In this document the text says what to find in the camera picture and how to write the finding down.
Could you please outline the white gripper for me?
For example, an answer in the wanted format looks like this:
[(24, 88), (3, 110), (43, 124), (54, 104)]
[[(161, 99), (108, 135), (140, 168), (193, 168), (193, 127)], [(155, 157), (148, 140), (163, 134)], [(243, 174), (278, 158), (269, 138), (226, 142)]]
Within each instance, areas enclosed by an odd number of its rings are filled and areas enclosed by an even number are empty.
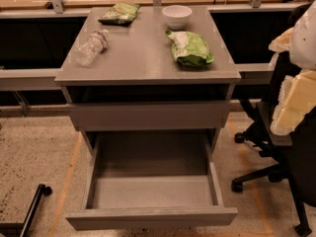
[[(269, 44), (274, 54), (269, 69), (274, 70), (278, 56), (289, 51), (293, 28), (289, 28)], [(295, 131), (304, 116), (316, 106), (316, 71), (303, 69), (295, 77), (286, 75), (278, 96), (279, 105), (273, 113), (270, 130), (273, 134), (284, 136)]]

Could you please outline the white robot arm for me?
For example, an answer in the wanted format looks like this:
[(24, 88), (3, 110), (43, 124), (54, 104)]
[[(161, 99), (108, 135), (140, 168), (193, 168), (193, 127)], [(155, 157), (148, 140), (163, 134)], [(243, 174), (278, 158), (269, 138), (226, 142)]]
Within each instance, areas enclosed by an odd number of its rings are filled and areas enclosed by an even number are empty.
[(301, 69), (282, 79), (270, 126), (273, 134), (288, 135), (316, 107), (316, 2), (270, 43), (269, 50), (288, 51), (290, 62)]

